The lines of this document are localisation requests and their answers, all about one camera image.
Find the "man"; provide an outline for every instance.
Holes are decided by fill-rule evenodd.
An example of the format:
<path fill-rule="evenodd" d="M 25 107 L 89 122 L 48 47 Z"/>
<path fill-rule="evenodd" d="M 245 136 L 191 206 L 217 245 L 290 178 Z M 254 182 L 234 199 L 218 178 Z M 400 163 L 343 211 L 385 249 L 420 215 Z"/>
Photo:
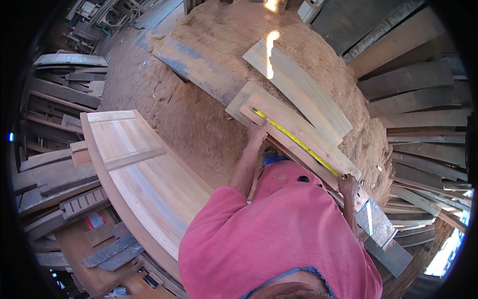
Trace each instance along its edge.
<path fill-rule="evenodd" d="M 262 170 L 247 205 L 267 122 L 248 126 L 228 185 L 214 191 L 181 241 L 186 292 L 191 299 L 380 298 L 380 275 L 357 240 L 352 175 L 338 178 L 343 215 L 322 181 L 288 160 Z"/>

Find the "red shirt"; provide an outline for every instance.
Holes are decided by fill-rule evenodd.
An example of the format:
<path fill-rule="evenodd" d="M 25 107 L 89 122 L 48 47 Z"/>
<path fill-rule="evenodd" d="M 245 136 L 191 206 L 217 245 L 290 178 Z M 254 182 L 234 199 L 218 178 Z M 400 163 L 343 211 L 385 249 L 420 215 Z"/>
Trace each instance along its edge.
<path fill-rule="evenodd" d="M 309 183 L 298 182 L 307 176 Z M 293 268 L 318 269 L 336 297 L 380 298 L 381 277 L 322 181 L 300 165 L 264 168 L 252 204 L 217 188 L 179 246 L 191 299 L 238 299 Z"/>

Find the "sunlight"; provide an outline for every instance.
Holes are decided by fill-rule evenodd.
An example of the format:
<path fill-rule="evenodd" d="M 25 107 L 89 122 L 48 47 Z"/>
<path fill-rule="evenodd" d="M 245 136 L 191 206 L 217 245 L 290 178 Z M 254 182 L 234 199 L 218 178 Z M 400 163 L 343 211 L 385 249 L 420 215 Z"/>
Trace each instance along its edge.
<path fill-rule="evenodd" d="M 281 34 L 277 31 L 271 31 L 267 36 L 267 79 L 272 79 L 274 77 L 274 71 L 272 70 L 271 65 L 271 55 L 272 55 L 272 47 L 274 47 L 274 41 L 279 38 Z"/>
<path fill-rule="evenodd" d="M 268 0 L 264 7 L 272 12 L 277 12 L 277 7 L 279 6 L 279 0 Z"/>

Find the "sawdust pile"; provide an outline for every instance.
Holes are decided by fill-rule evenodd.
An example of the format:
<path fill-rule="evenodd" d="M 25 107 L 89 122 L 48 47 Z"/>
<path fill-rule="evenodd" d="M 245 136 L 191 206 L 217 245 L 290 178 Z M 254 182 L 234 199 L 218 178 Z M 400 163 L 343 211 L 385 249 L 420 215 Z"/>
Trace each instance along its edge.
<path fill-rule="evenodd" d="M 362 170 L 360 181 L 365 180 L 369 194 L 379 205 L 384 205 L 391 184 L 388 179 L 391 146 L 387 145 L 385 129 L 378 119 L 370 119 L 352 71 L 319 34 L 302 23 L 296 9 L 277 15 L 261 3 L 248 0 L 235 0 L 232 4 L 209 0 L 182 18 L 171 37 L 295 108 L 242 58 L 272 30 L 281 34 L 274 45 L 315 79 L 352 123 L 354 129 L 345 136 L 339 149 Z M 162 41 L 155 42 L 157 48 Z"/>

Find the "tape measure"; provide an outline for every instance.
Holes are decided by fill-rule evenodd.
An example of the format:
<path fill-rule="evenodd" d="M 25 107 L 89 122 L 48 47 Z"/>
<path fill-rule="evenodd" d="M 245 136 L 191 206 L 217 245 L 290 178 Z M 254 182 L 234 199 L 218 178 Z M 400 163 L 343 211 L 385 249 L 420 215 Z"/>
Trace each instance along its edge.
<path fill-rule="evenodd" d="M 254 111 L 257 115 L 259 115 L 260 117 L 266 119 L 267 116 L 260 112 L 259 110 L 257 110 L 256 108 L 252 108 L 252 111 Z M 277 129 L 279 129 L 282 133 L 284 133 L 287 137 L 289 137 L 290 139 L 292 139 L 295 143 L 297 143 L 301 148 L 303 148 L 306 152 L 308 152 L 312 157 L 314 157 L 320 164 L 322 164 L 325 168 L 327 168 L 331 173 L 334 174 L 334 176 L 338 177 L 339 174 L 338 172 L 335 171 L 335 169 L 333 169 L 329 164 L 327 164 L 326 161 L 324 161 L 321 157 L 319 157 L 319 155 L 317 155 L 313 150 L 311 150 L 307 145 L 305 145 L 302 141 L 300 141 L 299 139 L 297 139 L 297 137 L 295 137 L 294 135 L 292 135 L 288 130 L 284 129 L 281 125 L 279 125 L 278 123 L 276 123 L 275 121 L 269 119 L 269 123 L 271 125 L 273 125 L 274 127 L 276 127 Z"/>

